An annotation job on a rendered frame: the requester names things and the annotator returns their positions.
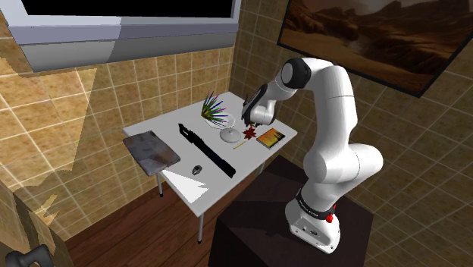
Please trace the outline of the white round dome object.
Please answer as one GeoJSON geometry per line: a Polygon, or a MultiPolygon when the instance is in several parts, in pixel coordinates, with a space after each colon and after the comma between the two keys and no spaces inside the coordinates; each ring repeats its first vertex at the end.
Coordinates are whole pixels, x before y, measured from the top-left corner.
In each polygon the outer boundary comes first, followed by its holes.
{"type": "Polygon", "coordinates": [[[234,127],[226,127],[220,131],[219,136],[226,143],[237,143],[242,134],[234,127]]]}

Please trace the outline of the purple green plant in pot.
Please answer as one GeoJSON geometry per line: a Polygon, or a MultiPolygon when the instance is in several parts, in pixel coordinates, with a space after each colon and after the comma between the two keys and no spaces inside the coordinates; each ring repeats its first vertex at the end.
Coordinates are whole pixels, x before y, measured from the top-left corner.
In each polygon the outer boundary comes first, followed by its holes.
{"type": "Polygon", "coordinates": [[[234,126],[235,119],[222,106],[223,101],[213,92],[208,93],[202,104],[201,117],[213,128],[223,130],[234,126]]]}

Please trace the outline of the orange yellow book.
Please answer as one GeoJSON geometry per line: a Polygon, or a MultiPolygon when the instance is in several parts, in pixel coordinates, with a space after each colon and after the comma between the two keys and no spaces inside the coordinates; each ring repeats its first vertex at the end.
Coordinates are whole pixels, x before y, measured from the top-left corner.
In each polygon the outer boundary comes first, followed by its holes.
{"type": "Polygon", "coordinates": [[[285,135],[283,133],[274,128],[271,128],[270,130],[259,136],[256,141],[262,144],[264,147],[271,149],[284,138],[285,135]]]}

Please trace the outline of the long black knife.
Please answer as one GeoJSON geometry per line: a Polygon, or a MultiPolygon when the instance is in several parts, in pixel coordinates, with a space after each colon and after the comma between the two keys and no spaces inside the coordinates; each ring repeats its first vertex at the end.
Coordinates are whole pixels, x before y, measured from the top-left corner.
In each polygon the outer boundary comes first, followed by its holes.
{"type": "Polygon", "coordinates": [[[215,153],[205,142],[193,131],[187,129],[183,124],[178,124],[180,133],[199,150],[201,150],[212,162],[214,162],[228,177],[232,178],[236,170],[217,153],[215,153]]]}

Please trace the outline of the white table with metal legs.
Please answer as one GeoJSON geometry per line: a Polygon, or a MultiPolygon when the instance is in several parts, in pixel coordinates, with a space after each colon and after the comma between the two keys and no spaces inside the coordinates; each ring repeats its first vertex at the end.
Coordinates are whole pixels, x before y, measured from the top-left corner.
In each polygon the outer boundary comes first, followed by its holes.
{"type": "Polygon", "coordinates": [[[261,170],[273,154],[297,135],[296,130],[275,120],[271,125],[261,125],[255,130],[258,136],[271,128],[285,135],[285,138],[271,149],[258,143],[255,138],[233,149],[245,140],[237,143],[224,142],[219,136],[219,129],[210,127],[201,117],[202,104],[203,102],[197,102],[123,129],[127,136],[151,130],[179,155],[180,161],[161,171],[160,176],[199,218],[200,234],[205,212],[255,169],[261,170]],[[236,170],[236,174],[232,178],[228,177],[201,150],[191,144],[180,133],[179,123],[201,137],[208,147],[236,170]]]}

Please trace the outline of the dark robot stand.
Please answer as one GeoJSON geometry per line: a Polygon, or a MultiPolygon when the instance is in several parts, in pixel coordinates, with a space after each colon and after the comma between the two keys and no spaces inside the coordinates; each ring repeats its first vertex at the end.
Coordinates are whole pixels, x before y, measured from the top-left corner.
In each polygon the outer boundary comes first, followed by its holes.
{"type": "Polygon", "coordinates": [[[307,181],[283,156],[218,216],[208,267],[363,267],[373,215],[346,197],[337,201],[340,243],[326,254],[290,232],[286,204],[307,181]]]}

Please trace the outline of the white framed window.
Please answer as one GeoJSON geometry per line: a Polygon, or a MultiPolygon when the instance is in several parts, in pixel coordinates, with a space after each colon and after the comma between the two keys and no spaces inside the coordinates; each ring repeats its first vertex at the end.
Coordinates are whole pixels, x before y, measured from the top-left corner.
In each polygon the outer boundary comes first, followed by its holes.
{"type": "Polygon", "coordinates": [[[231,47],[242,0],[0,0],[35,72],[231,47]]]}

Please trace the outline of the framed desert wall picture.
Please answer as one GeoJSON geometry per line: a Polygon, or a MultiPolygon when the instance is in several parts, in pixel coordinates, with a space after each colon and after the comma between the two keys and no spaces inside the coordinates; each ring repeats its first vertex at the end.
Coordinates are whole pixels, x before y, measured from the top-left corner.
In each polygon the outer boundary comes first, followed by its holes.
{"type": "Polygon", "coordinates": [[[473,39],[473,0],[290,0],[278,45],[420,97],[473,39]]]}

